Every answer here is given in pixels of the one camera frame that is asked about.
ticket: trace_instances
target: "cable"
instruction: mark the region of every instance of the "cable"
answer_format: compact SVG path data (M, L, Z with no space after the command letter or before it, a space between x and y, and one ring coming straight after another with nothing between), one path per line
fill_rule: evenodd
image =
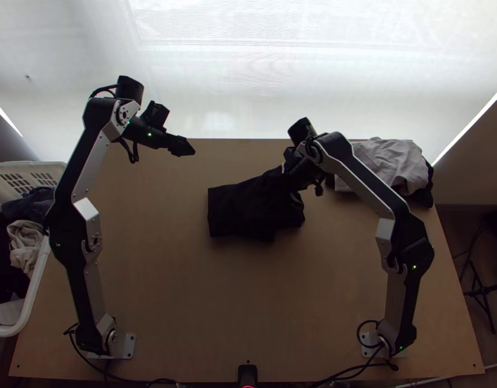
M124 140L122 137L114 140L114 142L118 142L120 145L123 146L123 148L128 153L128 159L130 160L130 163L135 164L139 161L139 151L137 148L137 142L133 142L133 152L130 151L130 147L128 147L126 140Z
M457 255L453 255L452 259L456 259L459 256L465 255L466 253L470 252L473 249L473 246L477 242L478 238L481 236L481 234L487 229L487 225L482 224L477 228L477 230L473 233L473 236L471 238L471 243L468 249L463 250L461 253L458 253Z
M185 385L182 385L182 384L178 384L175 380L171 379L171 378L157 378L156 380L153 380L151 382L147 382L147 381L143 381L143 380L130 380L128 378L123 378L123 377L119 377L119 376L116 376L115 374L112 374L108 371L108 367L110 366L109 363L107 363L107 365L105 366L105 369L101 369L97 366L95 366L93 363L91 363L89 360L87 360L87 358L80 352L80 350L78 349L78 347L76 346L76 343L74 342L74 338L73 338L73 334L74 334L74 327L78 326L77 323L73 324L71 327L69 327L66 331L63 332L63 335L66 336L66 335L69 335L69 339L71 341L71 345L74 349L74 351L76 351L76 353L79 355L79 357L88 365L90 366L92 369L94 369L95 371L103 374L103 379L104 379L104 382L106 385L108 385L108 379L107 378L114 378L120 382L125 382L125 383L142 383L142 384L148 384L148 387L151 387L153 384L157 384L157 383L167 383L167 384L174 384L176 385L177 388L181 388L181 387L184 387L185 388Z
M91 93L91 95L89 96L89 99L91 99L92 97L95 97L97 94L99 94L101 92L109 92L115 98L115 93L113 91L111 91L110 89L114 89L114 88L116 88L118 86L119 86L119 84L115 83L114 85L108 85L108 86L99 87L99 88L97 88L95 91L93 91Z
M390 369L392 369L393 371L398 371L399 368L396 364L393 364L392 362L390 361L386 361L386 362L382 362L382 363L374 363L374 364L371 364L371 362L374 360L374 358L376 357L376 355L378 355L378 353L380 353L380 351L385 347L385 345L381 344L380 347L378 347L375 352L371 355L371 357L369 358L369 360L363 364L363 365L357 365L355 367L351 367L351 368L347 368L347 369L344 369L343 371L340 371L328 378L325 378L323 380L320 380L316 383L313 383L311 388L317 388L318 386L322 385L322 384L325 384L325 383L328 383L328 382L335 382L335 381L340 381L340 380L350 380L352 378L355 378L357 376L359 376L360 374L362 374L367 368L371 368L371 367L389 367ZM349 376L345 376L345 377L341 377L342 375L348 373L348 372L351 372L351 371L355 371L357 369L360 369L358 372L356 373L353 373Z
M364 325L367 325L368 323L374 323L376 326L378 326L378 321L375 321L374 319L368 319L367 321L363 321L360 325L357 327L357 340L362 345L363 347L366 347L368 349L374 349L377 348L380 345L383 345L381 342L375 343L374 345L366 345L365 343L362 342L362 338L360 337L360 330L362 330L362 327Z
M487 226L486 225L481 225L479 226L479 228L475 231L475 233L473 233L473 236L471 238L471 243L469 245L469 247L466 249L466 250L463 250L461 253L458 253L457 255L453 255L452 256L452 259L456 259L457 257L459 256L462 256L462 255L465 255L466 253L470 252L472 249L473 249L473 246L475 245L475 243L477 242L478 238L480 237L480 235L487 229Z

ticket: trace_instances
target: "white cloth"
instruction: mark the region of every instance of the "white cloth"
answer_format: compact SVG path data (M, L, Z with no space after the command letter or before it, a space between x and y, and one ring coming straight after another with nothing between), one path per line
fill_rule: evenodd
M410 195L428 184L428 167L413 141L373 137L352 145L355 156L387 185L399 185L401 194ZM335 191L352 190L335 175Z
M18 322L22 307L24 306L24 299L16 299L0 304L0 325L12 326Z
M7 230L11 239L11 265L21 268L31 278L43 239L42 225L33 221L18 220L9 224Z

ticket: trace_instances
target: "white laundry basket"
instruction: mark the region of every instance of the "white laundry basket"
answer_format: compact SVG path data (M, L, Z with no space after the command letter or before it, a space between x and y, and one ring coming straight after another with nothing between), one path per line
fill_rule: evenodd
M21 198L22 194L28 193L32 188L37 186L55 188L60 181L63 170L65 170L65 163L61 162L0 163L0 212L4 202ZM49 253L49 239L44 237L20 318L13 326L0 325L0 337L14 336L26 325Z

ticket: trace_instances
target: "wooden table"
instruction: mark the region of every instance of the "wooden table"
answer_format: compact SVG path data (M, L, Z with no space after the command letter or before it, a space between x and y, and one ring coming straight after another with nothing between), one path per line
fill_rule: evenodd
M255 177L282 162L286 140L193 140L197 154L176 158L141 147L131 165L111 147L91 198L101 213L99 258L107 310L137 334L125 378L233 382L239 364L261 381L308 382L361 364L356 327L382 319L386 274L374 239L377 218L358 198L302 193L306 222L271 244L213 241L207 189ZM435 208L413 209L436 258L421 282L417 341L398 372L361 378L483 373L466 304ZM12 376L102 377L62 332L76 322L65 270L50 257Z

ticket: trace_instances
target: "white backdrop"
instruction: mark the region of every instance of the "white backdrop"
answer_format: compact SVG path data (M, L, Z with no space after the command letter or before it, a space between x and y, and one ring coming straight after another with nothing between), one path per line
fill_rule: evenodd
M497 0L0 1L0 106L42 159L67 161L119 74L178 135L285 138L308 116L433 161L497 91Z

